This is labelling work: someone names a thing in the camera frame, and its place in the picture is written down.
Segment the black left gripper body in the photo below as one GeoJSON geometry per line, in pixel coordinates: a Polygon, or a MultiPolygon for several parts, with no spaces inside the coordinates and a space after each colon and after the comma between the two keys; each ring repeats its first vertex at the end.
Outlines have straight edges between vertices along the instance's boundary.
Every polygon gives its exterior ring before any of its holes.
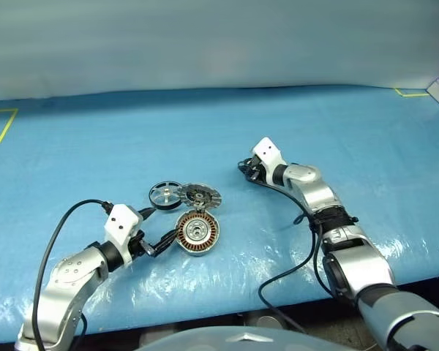
{"type": "Polygon", "coordinates": [[[130,255],[131,258],[138,258],[143,255],[156,257],[157,250],[154,246],[144,240],[145,233],[142,230],[137,231],[136,235],[130,239],[130,255]]]}

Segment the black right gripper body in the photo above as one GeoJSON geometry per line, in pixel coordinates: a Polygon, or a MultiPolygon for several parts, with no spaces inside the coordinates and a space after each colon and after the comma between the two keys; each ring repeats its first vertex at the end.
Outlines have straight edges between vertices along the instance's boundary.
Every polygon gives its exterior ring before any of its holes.
{"type": "Polygon", "coordinates": [[[266,182],[266,169],[261,161],[261,159],[255,155],[253,157],[254,162],[255,162],[255,170],[259,171],[259,179],[257,182],[266,182]]]}

